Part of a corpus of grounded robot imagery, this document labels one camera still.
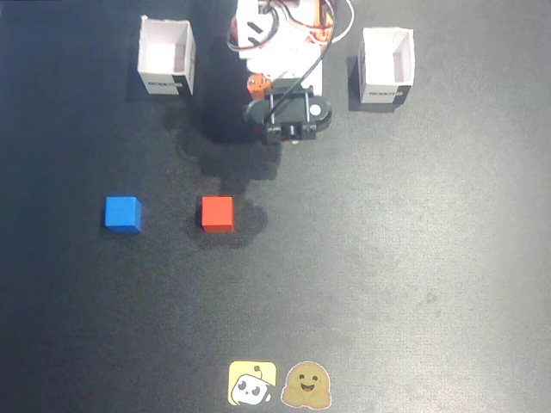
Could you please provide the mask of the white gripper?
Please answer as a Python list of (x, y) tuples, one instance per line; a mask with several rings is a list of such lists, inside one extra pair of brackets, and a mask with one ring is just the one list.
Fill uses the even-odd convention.
[[(285, 63), (277, 59), (261, 60), (248, 59), (246, 67), (252, 74), (249, 75), (246, 88), (253, 101), (263, 100), (265, 92), (272, 89), (272, 81), (279, 78), (300, 78), (313, 64), (310, 63)], [(312, 86), (316, 96), (323, 94), (323, 64), (319, 63), (313, 72), (301, 83), (305, 89)]]

